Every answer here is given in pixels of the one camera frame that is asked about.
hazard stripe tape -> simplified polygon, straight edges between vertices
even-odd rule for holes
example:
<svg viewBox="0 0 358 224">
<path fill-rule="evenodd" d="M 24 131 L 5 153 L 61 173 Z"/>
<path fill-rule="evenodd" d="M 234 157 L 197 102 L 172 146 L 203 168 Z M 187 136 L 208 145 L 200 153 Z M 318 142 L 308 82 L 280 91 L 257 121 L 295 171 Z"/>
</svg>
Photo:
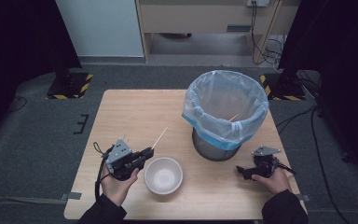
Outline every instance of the hazard stripe tape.
<svg viewBox="0 0 358 224">
<path fill-rule="evenodd" d="M 86 90 L 89 88 L 92 76 L 93 76 L 92 74 L 87 75 L 86 80 L 78 94 L 74 94 L 74 95 L 55 94 L 55 95 L 47 96 L 47 99 L 65 100 L 65 99 L 82 98 L 86 93 Z"/>
<path fill-rule="evenodd" d="M 296 97 L 296 96 L 273 97 L 271 96 L 271 88 L 269 87 L 269 84 L 266 81 L 266 77 L 263 75 L 260 76 L 260 79 L 261 79 L 261 83 L 263 84 L 264 91 L 266 92 L 266 95 L 269 100 L 291 100 L 291 101 L 305 100 L 305 97 Z"/>
</svg>

clear plastic bag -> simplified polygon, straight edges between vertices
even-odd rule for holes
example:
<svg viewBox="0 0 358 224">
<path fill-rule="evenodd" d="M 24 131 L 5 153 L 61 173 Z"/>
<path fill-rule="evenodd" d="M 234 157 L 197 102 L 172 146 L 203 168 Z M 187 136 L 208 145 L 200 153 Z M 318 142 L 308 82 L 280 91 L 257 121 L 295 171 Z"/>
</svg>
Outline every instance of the clear plastic bag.
<svg viewBox="0 0 358 224">
<path fill-rule="evenodd" d="M 267 95 L 258 82 L 241 73 L 215 70 L 188 87 L 182 116 L 209 144 L 234 150 L 252 138 L 268 111 Z"/>
</svg>

power outlet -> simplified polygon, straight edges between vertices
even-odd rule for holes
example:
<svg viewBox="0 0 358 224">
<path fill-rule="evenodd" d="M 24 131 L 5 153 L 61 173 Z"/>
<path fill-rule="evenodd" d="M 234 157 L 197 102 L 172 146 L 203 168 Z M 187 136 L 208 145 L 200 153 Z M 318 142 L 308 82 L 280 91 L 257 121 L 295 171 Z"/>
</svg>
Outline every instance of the power outlet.
<svg viewBox="0 0 358 224">
<path fill-rule="evenodd" d="M 258 7 L 267 7 L 269 5 L 269 0 L 248 0 L 246 6 L 253 7 L 255 4 Z"/>
</svg>

bowl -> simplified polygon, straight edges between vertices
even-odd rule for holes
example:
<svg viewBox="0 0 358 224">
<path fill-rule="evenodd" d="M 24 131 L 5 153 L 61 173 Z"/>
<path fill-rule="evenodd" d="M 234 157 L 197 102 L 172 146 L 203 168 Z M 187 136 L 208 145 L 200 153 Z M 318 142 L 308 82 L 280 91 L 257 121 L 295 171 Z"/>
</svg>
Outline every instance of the bowl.
<svg viewBox="0 0 358 224">
<path fill-rule="evenodd" d="M 168 157 L 162 157 L 150 162 L 145 170 L 145 183 L 156 194 L 170 194 L 176 191 L 183 180 L 180 164 Z"/>
</svg>

hand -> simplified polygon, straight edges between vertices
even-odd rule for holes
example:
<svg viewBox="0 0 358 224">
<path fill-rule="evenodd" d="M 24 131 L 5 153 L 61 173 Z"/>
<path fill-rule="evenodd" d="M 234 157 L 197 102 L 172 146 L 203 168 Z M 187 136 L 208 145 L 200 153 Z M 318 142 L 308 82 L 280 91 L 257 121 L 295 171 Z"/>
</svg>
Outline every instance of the hand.
<svg viewBox="0 0 358 224">
<path fill-rule="evenodd" d="M 265 185 L 274 195 L 285 191 L 286 189 L 289 189 L 289 191 L 292 192 L 286 173 L 279 167 L 274 170 L 274 173 L 270 178 L 265 178 L 261 175 L 252 175 L 252 179 Z"/>
<path fill-rule="evenodd" d="M 131 177 L 128 180 L 120 181 L 109 175 L 109 170 L 107 169 L 106 164 L 103 165 L 103 172 L 101 177 L 106 175 L 106 178 L 101 182 L 101 186 L 103 187 L 103 194 L 110 200 L 112 203 L 120 207 L 124 200 L 127 197 L 127 193 L 129 192 L 130 186 L 138 179 L 139 169 L 136 168 Z"/>
</svg>

